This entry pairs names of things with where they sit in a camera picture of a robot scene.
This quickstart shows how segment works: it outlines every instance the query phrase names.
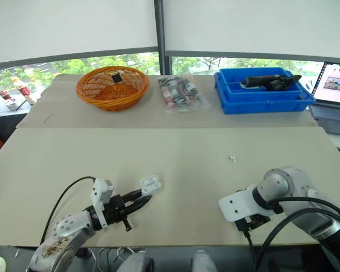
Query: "plastic bag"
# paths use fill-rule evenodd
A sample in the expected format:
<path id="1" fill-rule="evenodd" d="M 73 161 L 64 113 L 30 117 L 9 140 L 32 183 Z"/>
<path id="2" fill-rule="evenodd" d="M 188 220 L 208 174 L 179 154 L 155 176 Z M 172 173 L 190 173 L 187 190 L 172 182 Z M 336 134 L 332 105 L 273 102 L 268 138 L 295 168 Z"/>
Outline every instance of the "plastic bag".
<path id="1" fill-rule="evenodd" d="M 167 113 L 191 112 L 210 107 L 196 86 L 184 76 L 158 77 Z"/>

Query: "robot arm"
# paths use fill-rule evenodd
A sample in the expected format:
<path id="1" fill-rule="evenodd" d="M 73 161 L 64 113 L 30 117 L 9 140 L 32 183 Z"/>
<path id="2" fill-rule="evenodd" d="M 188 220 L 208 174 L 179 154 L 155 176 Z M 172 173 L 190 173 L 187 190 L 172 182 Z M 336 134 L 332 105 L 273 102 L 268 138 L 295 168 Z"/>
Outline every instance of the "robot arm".
<path id="1" fill-rule="evenodd" d="M 268 222 L 269 216 L 282 211 L 290 215 L 306 208 L 319 208 L 337 214 L 325 205 L 309 201 L 280 202 L 277 207 L 268 205 L 270 201 L 282 197 L 318 198 L 335 205 L 315 188 L 305 172 L 296 167 L 286 167 L 269 170 L 257 186 L 251 185 L 247 190 L 220 199 L 219 206 L 229 222 L 249 218 L 250 222 L 247 224 L 252 230 Z M 292 222 L 340 260 L 340 221 L 324 214 L 310 213 L 301 215 Z"/>
<path id="2" fill-rule="evenodd" d="M 91 194 L 93 206 L 57 222 L 49 237 L 34 252 L 27 271 L 67 271 L 78 249 L 96 231 L 121 221 L 130 231 L 127 216 L 143 207 L 151 197 L 143 196 L 141 189 L 123 196 L 115 195 L 108 180 L 96 178 Z"/>

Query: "blue bin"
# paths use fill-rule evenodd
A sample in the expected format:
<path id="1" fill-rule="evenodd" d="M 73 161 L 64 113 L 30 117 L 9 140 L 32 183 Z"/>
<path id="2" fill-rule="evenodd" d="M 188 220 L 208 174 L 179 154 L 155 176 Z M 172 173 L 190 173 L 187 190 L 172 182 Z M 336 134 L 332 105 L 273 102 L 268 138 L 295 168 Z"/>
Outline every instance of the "blue bin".
<path id="1" fill-rule="evenodd" d="M 302 88 L 301 94 L 295 100 L 267 101 L 234 101 L 229 95 L 220 73 L 215 73 L 215 88 L 219 96 L 224 114 L 261 113 L 261 112 L 301 112 L 308 105 L 316 103 L 316 99 Z"/>
<path id="2" fill-rule="evenodd" d="M 259 75 L 286 75 L 291 77 L 293 74 L 281 67 L 271 68 L 239 68 L 239 69 L 221 69 L 220 76 L 225 85 L 225 90 L 232 101 L 268 101 L 268 100 L 295 100 L 303 91 L 300 84 L 293 84 L 289 90 L 285 91 L 267 91 L 266 88 L 242 88 L 240 83 L 247 77 Z"/>

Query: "orange wicker basket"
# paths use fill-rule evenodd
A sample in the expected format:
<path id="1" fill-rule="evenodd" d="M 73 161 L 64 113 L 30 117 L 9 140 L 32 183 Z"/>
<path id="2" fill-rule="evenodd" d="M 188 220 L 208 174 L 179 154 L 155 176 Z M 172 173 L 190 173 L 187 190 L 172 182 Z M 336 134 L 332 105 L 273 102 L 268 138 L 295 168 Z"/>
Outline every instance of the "orange wicker basket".
<path id="1" fill-rule="evenodd" d="M 76 86 L 85 102 L 111 112 L 128 109 L 139 102 L 148 89 L 148 77 L 124 66 L 107 66 L 91 71 Z"/>

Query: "bottle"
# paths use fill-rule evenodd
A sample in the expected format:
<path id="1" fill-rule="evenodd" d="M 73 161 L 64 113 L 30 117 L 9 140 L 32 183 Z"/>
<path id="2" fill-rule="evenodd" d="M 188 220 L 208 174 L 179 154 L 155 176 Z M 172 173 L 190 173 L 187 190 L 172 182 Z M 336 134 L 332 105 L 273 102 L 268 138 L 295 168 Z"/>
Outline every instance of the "bottle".
<path id="1" fill-rule="evenodd" d="M 7 92 L 7 90 L 0 91 L 0 96 L 2 97 L 3 100 L 8 100 L 12 98 L 10 94 Z"/>
<path id="2" fill-rule="evenodd" d="M 29 104 L 33 105 L 37 102 L 37 100 L 33 97 L 33 94 L 30 93 L 27 85 L 21 81 L 17 76 L 11 78 L 15 88 L 25 97 Z"/>

